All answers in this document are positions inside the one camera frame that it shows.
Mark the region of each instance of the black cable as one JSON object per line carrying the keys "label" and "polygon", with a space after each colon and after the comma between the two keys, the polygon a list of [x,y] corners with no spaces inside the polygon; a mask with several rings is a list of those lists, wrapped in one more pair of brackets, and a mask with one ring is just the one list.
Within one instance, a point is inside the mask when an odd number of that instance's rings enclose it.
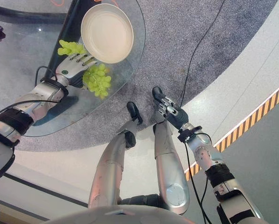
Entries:
{"label": "black cable", "polygon": [[195,192],[195,196],[196,196],[197,202],[198,202],[198,204],[199,204],[199,206],[200,206],[200,208],[201,208],[201,210],[202,210],[203,217],[206,218],[206,220],[208,221],[209,224],[212,224],[211,221],[209,220],[209,218],[208,218],[206,212],[204,211],[204,208],[203,208],[203,206],[202,206],[202,204],[201,204],[200,198],[199,198],[199,196],[198,196],[198,194],[197,194],[197,191],[196,191],[196,188],[195,188],[195,183],[194,183],[194,180],[193,180],[193,178],[192,178],[192,173],[191,173],[191,169],[190,169],[190,162],[189,162],[188,149],[187,149],[186,143],[184,143],[184,145],[185,145],[185,148],[186,148],[186,155],[187,155],[187,162],[188,162],[189,175],[190,175],[190,179],[191,179],[191,182],[192,182],[192,186],[193,186],[193,188],[194,188],[194,192]]}
{"label": "black cable", "polygon": [[203,205],[203,200],[204,200],[204,197],[205,197],[205,194],[206,194],[207,185],[208,185],[208,178],[206,177],[205,190],[204,190],[204,193],[203,193],[203,196],[202,196],[202,199],[201,199],[201,204],[202,205]]}
{"label": "black cable", "polygon": [[26,100],[26,101],[21,101],[21,102],[17,102],[17,103],[14,103],[14,104],[11,104],[7,107],[5,107],[4,109],[0,110],[0,113],[4,112],[5,110],[11,108],[11,107],[14,107],[16,105],[19,105],[19,104],[25,104],[25,103],[37,103],[37,102],[49,102],[49,103],[56,103],[58,104],[59,102],[56,102],[56,101],[51,101],[51,100],[41,100],[41,99],[34,99],[34,100]]}
{"label": "black cable", "polygon": [[53,72],[53,70],[51,70],[49,67],[45,66],[45,65],[41,65],[37,68],[37,71],[36,71],[36,77],[35,77],[35,87],[37,86],[37,79],[38,79],[38,73],[39,73],[39,70],[42,69],[42,68],[46,68],[48,71],[51,72],[51,74],[56,78],[56,81],[57,81],[57,77],[56,77],[56,73]]}
{"label": "black cable", "polygon": [[184,99],[184,96],[185,96],[186,82],[187,82],[188,77],[189,77],[189,71],[190,71],[190,66],[191,66],[192,59],[193,59],[193,57],[194,57],[194,55],[195,55],[195,52],[196,52],[197,48],[200,46],[201,42],[203,41],[203,39],[205,38],[205,36],[206,36],[207,33],[209,32],[209,30],[212,28],[214,22],[215,22],[216,19],[218,18],[218,15],[220,14],[221,9],[223,8],[224,2],[225,2],[225,0],[223,0],[221,6],[219,7],[219,10],[218,10],[218,12],[217,12],[217,15],[216,15],[215,19],[214,19],[213,22],[210,24],[209,28],[207,29],[206,33],[203,35],[203,37],[201,38],[201,40],[198,42],[197,46],[195,47],[194,52],[193,52],[192,55],[191,55],[191,58],[190,58],[190,61],[189,61],[189,66],[188,66],[188,70],[187,70],[187,76],[186,76],[186,78],[185,78],[185,83],[184,83],[184,87],[183,87],[183,91],[182,91],[182,100],[181,100],[181,103],[180,103],[180,107],[182,106],[183,99]]}

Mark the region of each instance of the white plate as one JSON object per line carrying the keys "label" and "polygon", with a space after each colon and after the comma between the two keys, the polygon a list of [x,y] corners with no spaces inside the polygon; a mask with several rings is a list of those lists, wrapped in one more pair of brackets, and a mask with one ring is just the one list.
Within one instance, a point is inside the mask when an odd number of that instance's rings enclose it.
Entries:
{"label": "white plate", "polygon": [[127,15],[111,4],[98,4],[87,11],[81,36],[85,48],[108,64],[123,61],[133,46],[133,28]]}

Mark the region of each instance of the green grapes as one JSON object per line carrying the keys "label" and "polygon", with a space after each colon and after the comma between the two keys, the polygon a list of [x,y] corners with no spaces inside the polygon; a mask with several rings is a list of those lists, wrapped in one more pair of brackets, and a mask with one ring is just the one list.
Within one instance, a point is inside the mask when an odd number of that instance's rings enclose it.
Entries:
{"label": "green grapes", "polygon": [[62,46],[57,50],[58,55],[71,55],[73,53],[85,54],[87,53],[86,49],[82,44],[78,44],[75,42],[66,42],[63,40],[59,41],[60,45]]}
{"label": "green grapes", "polygon": [[107,90],[111,86],[112,77],[106,76],[109,71],[104,64],[100,64],[93,65],[84,72],[83,83],[87,85],[90,92],[94,92],[95,96],[101,99],[108,96]]}

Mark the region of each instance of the glass table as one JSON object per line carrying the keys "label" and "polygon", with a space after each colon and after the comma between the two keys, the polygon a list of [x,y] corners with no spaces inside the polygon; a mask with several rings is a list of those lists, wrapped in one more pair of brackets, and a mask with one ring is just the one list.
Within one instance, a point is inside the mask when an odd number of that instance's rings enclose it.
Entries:
{"label": "glass table", "polygon": [[[108,97],[101,100],[88,90],[69,86],[69,95],[45,118],[30,127],[26,136],[44,136],[59,131],[93,112],[122,88],[140,62],[145,45],[145,23],[137,0],[73,0],[71,4],[62,0],[22,0],[16,4],[11,0],[0,1],[0,26],[6,34],[0,42],[0,109],[33,89],[35,71],[39,66],[48,65],[52,70],[56,69],[66,57],[57,55],[60,39],[82,42],[82,18],[89,8],[100,3],[117,5],[122,9],[134,31],[129,56],[117,64],[106,64],[112,77]],[[49,75],[43,69],[38,79]]]}

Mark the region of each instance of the yellow and black striped tape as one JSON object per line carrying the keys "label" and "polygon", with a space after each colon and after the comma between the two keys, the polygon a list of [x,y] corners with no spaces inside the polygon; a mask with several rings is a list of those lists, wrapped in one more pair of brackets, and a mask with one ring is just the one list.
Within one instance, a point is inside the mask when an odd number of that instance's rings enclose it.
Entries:
{"label": "yellow and black striped tape", "polygon": [[[236,141],[248,129],[250,129],[256,122],[264,117],[276,104],[279,103],[279,88],[263,103],[260,104],[247,118],[242,120],[226,137],[220,139],[214,146],[220,151],[224,151],[230,144]],[[197,174],[201,167],[195,162],[190,167],[192,175]],[[185,172],[186,180],[190,179],[189,171]]]}

